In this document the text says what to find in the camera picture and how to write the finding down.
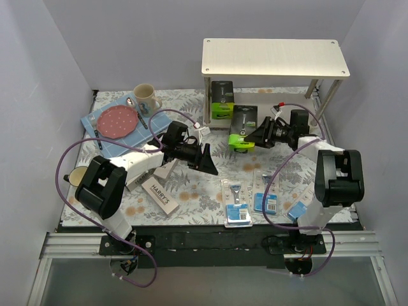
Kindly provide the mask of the white Harry's box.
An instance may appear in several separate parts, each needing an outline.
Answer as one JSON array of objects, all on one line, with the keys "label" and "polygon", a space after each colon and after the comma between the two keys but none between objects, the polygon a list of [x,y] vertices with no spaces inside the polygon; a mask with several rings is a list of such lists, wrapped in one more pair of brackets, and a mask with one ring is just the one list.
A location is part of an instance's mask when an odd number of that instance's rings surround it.
[{"label": "white Harry's box", "polygon": [[144,183],[152,174],[153,174],[154,170],[148,170],[145,171],[141,174],[139,174],[136,177],[133,177],[131,179],[129,179],[126,182],[126,188],[129,192],[133,191],[134,189],[136,189],[138,186],[140,186],[142,183]]},{"label": "white Harry's box", "polygon": [[166,215],[179,209],[177,201],[154,177],[148,178],[142,187]]},{"label": "white Harry's box", "polygon": [[167,180],[177,164],[178,160],[174,159],[171,162],[156,168],[153,175],[159,179]]}]

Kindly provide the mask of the black green Gillette Labs box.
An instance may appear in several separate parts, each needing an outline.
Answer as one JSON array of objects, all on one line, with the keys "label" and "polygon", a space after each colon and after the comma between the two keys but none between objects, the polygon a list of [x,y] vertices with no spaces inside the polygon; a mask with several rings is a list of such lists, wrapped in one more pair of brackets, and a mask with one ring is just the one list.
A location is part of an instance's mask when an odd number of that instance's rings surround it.
[{"label": "black green Gillette Labs box", "polygon": [[235,105],[233,82],[212,81],[211,98],[211,118],[231,119]]}]

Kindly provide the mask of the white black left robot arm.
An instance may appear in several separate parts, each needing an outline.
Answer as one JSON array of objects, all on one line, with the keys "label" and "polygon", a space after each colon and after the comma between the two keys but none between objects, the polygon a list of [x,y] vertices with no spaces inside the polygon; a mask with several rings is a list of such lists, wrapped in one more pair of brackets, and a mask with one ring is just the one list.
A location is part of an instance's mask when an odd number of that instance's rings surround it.
[{"label": "white black left robot arm", "polygon": [[160,145],[151,141],[144,148],[120,157],[96,156],[75,184],[75,199],[101,221],[101,228],[114,238],[113,246],[120,254],[131,254],[136,246],[132,226],[120,211],[127,183],[174,159],[185,161],[192,170],[218,174],[209,144],[182,140]]}]

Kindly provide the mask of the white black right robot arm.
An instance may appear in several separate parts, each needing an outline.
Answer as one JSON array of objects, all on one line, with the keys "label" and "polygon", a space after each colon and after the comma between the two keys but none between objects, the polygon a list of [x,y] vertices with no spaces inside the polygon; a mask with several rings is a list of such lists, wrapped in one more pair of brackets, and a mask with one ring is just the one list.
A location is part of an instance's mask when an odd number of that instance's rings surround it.
[{"label": "white black right robot arm", "polygon": [[286,143],[293,154],[300,153],[316,164],[314,195],[305,213],[296,220],[288,238],[289,248],[303,253],[312,245],[310,236],[321,234],[334,214],[360,202],[365,194],[361,153],[334,147],[324,137],[310,133],[307,119],[265,117],[260,127],[245,137],[257,147],[272,148],[276,142]]}]

